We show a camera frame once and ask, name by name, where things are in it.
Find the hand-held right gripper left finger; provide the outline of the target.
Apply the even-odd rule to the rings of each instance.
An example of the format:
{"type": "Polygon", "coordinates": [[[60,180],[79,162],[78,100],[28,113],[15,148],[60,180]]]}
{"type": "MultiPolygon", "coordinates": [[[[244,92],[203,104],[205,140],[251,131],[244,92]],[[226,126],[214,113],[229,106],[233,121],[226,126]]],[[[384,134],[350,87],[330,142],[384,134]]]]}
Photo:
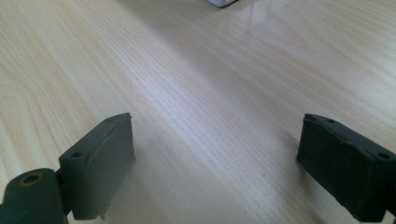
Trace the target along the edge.
{"type": "Polygon", "coordinates": [[[131,115],[107,118],[59,158],[64,211],[76,220],[102,217],[134,160],[131,115]]]}

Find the grey flat object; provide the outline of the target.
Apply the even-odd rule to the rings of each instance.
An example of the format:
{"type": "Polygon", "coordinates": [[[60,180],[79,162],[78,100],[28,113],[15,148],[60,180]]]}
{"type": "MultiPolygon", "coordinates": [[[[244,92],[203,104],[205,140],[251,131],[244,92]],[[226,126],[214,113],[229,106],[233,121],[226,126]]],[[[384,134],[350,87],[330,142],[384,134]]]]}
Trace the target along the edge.
{"type": "Polygon", "coordinates": [[[227,7],[228,5],[238,0],[205,0],[205,1],[214,7],[227,7]]]}

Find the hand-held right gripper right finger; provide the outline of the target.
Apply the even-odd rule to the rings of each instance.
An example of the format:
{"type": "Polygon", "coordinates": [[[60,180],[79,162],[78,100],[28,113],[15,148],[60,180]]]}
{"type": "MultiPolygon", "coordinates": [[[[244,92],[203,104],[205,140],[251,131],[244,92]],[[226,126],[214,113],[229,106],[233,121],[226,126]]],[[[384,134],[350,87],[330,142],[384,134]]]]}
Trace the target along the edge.
{"type": "Polygon", "coordinates": [[[297,154],[305,170],[360,222],[396,221],[396,154],[342,123],[304,116],[297,154]]]}

